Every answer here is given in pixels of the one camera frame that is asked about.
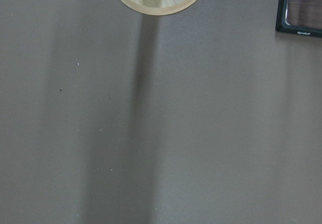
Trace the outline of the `black framed wooden tray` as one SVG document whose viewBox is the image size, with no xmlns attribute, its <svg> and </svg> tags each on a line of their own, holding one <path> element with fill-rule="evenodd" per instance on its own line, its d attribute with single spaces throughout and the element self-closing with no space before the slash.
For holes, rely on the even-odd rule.
<svg viewBox="0 0 322 224">
<path fill-rule="evenodd" d="M 275 30 L 321 37 L 321 0 L 279 0 Z"/>
</svg>

